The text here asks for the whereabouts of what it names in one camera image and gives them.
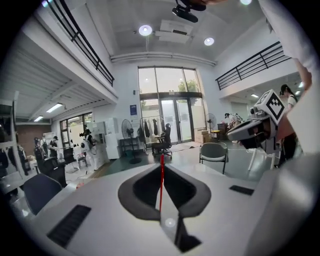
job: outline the standing fan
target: standing fan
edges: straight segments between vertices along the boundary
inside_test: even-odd
[[[121,130],[122,130],[122,136],[124,139],[131,139],[130,142],[132,146],[133,158],[129,161],[129,163],[133,165],[140,163],[141,158],[136,158],[135,156],[134,140],[133,140],[134,129],[132,128],[132,125],[128,119],[124,119],[122,121]]]
[[[210,134],[211,134],[211,127],[215,128],[215,126],[217,125],[217,119],[216,119],[215,115],[211,114],[211,113],[207,114],[205,116],[205,119],[206,119],[206,122],[209,124],[209,130],[210,130]]]

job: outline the railing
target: railing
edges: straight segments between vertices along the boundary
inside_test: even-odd
[[[75,42],[77,46],[82,50],[84,55],[90,60],[96,70],[98,70],[105,79],[113,86],[114,77],[111,75],[109,70],[106,68],[105,64],[101,61],[95,50],[92,48],[84,33],[81,31],[76,20],[72,16],[66,2],[64,0],[59,0],[62,8],[57,3],[57,0],[45,0],[47,5],[50,7],[54,16],[63,26],[71,42]]]
[[[221,90],[289,59],[290,57],[284,55],[282,45],[278,41],[224,73],[216,81]]]

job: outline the ceiling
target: ceiling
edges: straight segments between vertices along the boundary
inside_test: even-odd
[[[67,0],[68,7],[75,12],[78,8],[88,8],[101,38],[112,42],[112,51],[120,55],[137,52],[172,52],[196,56],[214,61],[236,38],[263,17],[258,1],[243,5],[240,0],[207,6],[206,11],[194,11],[199,21],[192,23],[172,13],[175,0]],[[142,25],[150,25],[154,32],[160,30],[163,20],[189,25],[191,32],[186,43],[161,41],[151,34],[143,37],[137,32]],[[215,43],[205,46],[206,38]]]
[[[299,88],[300,82],[301,82],[301,78],[299,76],[299,73],[296,72],[296,73],[282,76],[274,80],[270,80],[265,83],[261,83],[254,87],[251,87],[248,90],[237,92],[233,94],[230,99],[231,101],[240,99],[240,100],[247,100],[247,101],[256,103],[258,101],[258,98],[252,97],[251,94],[255,94],[261,97],[266,91],[271,89],[273,89],[276,93],[279,93],[281,90],[281,86],[284,84],[287,84],[293,93],[295,93],[296,91],[301,91],[300,93],[301,95],[303,92],[303,88]]]
[[[3,65],[0,84],[2,100],[12,101],[15,91],[19,91],[16,110],[18,118],[30,118],[36,113],[35,118],[43,116],[51,119],[69,110],[103,101],[20,47],[12,49]],[[57,103],[63,106],[47,113]]]

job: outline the blue sign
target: blue sign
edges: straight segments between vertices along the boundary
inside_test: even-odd
[[[130,115],[136,116],[137,114],[137,105],[130,105]]]

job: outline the door frame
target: door frame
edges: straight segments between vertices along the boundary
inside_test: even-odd
[[[178,101],[179,100],[186,100],[188,112],[189,112],[189,123],[190,123],[190,133],[191,133],[191,139],[182,140],[182,129],[181,129],[181,121],[180,121],[180,115],[179,115],[179,108],[178,108]],[[163,121],[165,120],[162,101],[172,101],[173,102],[173,109],[174,109],[174,117],[175,117],[175,126],[176,126],[176,134],[177,134],[177,142],[173,142],[172,144],[181,144],[181,143],[187,143],[187,142],[193,142],[195,141],[195,135],[194,135],[194,122],[192,117],[192,110],[191,110],[191,103],[189,98],[183,98],[183,97],[169,97],[169,98],[161,98],[159,100],[159,107],[161,109],[161,118],[163,118]]]

